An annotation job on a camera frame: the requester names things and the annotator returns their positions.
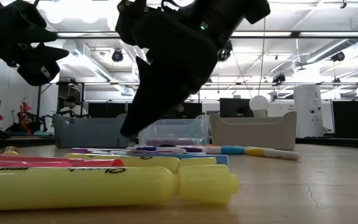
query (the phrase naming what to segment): ceiling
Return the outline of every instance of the ceiling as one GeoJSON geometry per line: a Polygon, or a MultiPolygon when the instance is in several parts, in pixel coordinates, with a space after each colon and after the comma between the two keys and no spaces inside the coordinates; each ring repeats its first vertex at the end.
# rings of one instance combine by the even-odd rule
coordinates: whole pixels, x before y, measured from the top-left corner
{"type": "MultiPolygon", "coordinates": [[[[191,0],[176,0],[186,5],[191,0]]],[[[237,31],[246,30],[358,30],[358,0],[347,1],[347,7],[340,9],[342,1],[335,0],[271,0],[272,13],[258,23],[251,25],[243,21],[237,31]]],[[[54,31],[114,31],[118,17],[116,6],[118,0],[41,0],[38,8],[48,23],[48,29],[54,31]]],[[[160,1],[148,1],[157,7],[160,1]]],[[[126,54],[128,49],[117,39],[82,39],[72,40],[76,48],[82,51],[87,45],[92,60],[117,81],[137,82],[136,67],[133,58],[126,54]],[[113,62],[111,55],[114,49],[124,52],[124,60],[113,62]]],[[[342,62],[335,64],[322,60],[305,66],[306,70],[298,71],[295,62],[306,62],[308,56],[316,51],[330,50],[343,40],[339,39],[232,39],[233,53],[227,62],[218,63],[212,73],[214,82],[259,82],[265,78],[271,82],[277,73],[284,73],[291,82],[330,82],[342,75],[342,82],[358,82],[358,43],[344,49],[346,56],[342,62]]],[[[138,54],[144,50],[136,49],[138,54]]],[[[66,60],[61,62],[63,76],[94,79],[92,71],[86,71],[81,62],[66,60]]]]}

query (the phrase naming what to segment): white lamp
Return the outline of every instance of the white lamp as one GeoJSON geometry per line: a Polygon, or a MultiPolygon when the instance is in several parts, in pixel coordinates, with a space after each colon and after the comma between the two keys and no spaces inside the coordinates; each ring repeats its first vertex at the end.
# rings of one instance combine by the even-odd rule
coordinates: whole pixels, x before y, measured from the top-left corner
{"type": "Polygon", "coordinates": [[[264,96],[255,96],[249,102],[249,108],[254,113],[256,118],[265,118],[267,117],[267,108],[269,107],[269,102],[264,96]]]}

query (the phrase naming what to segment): wooden table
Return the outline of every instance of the wooden table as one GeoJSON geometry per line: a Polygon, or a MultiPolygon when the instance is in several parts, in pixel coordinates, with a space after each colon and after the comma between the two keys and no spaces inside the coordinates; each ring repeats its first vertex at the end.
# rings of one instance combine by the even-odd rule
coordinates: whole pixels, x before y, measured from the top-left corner
{"type": "MultiPolygon", "coordinates": [[[[358,223],[358,149],[297,145],[300,161],[230,156],[240,190],[228,206],[159,206],[0,212],[0,224],[358,223]]],[[[22,155],[62,156],[54,146],[22,155]]]]}

